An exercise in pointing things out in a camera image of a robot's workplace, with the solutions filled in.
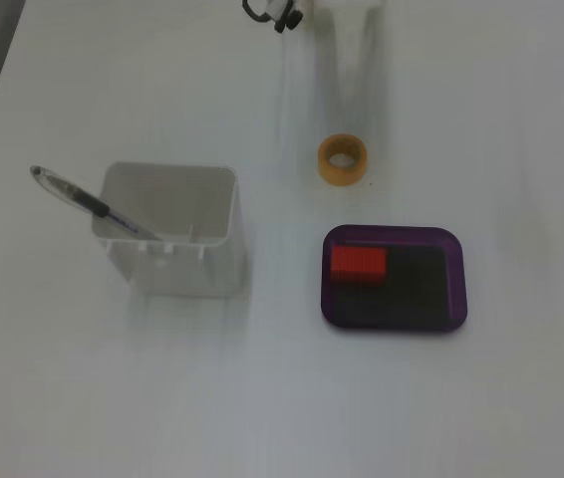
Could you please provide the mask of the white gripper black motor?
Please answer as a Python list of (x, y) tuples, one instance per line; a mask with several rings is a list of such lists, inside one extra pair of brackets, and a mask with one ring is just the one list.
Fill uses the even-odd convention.
[[(265, 12), (281, 15), (288, 0), (268, 0)], [(308, 15), (311, 0), (292, 0), (292, 11)], [(388, 86), (388, 6), (376, 1), (365, 13), (358, 79), (357, 132), (376, 132), (387, 119)], [(334, 14), (329, 4), (315, 1), (313, 7), (315, 40), (316, 90), (324, 127), (339, 127), (342, 121), (342, 100), (337, 66)]]

